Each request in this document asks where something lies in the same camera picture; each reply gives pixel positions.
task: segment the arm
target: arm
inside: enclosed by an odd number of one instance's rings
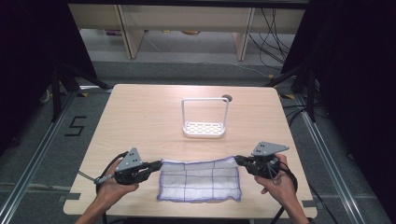
[[[286,156],[282,154],[277,154],[276,156],[280,159],[280,161],[287,164]],[[278,184],[274,184],[273,180],[265,179],[261,176],[256,175],[254,177],[257,183],[264,186],[262,194],[270,192],[271,196],[273,196],[285,208],[292,223],[309,223],[308,219],[304,214],[303,208],[298,202],[296,192],[294,190],[294,186],[290,177],[288,177],[285,172],[280,171],[276,178],[281,179]]]
[[[116,161],[107,171],[106,175],[114,174],[120,161]],[[96,198],[84,214],[77,220],[76,224],[91,224],[100,219],[101,215],[118,202],[125,194],[139,188],[138,184],[119,185],[114,178],[108,179],[99,188]]]

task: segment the cloth grid line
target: cloth grid line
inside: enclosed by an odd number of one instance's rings
[[[238,165],[234,157],[215,161],[163,160],[157,199],[172,202],[208,202],[241,199]]]

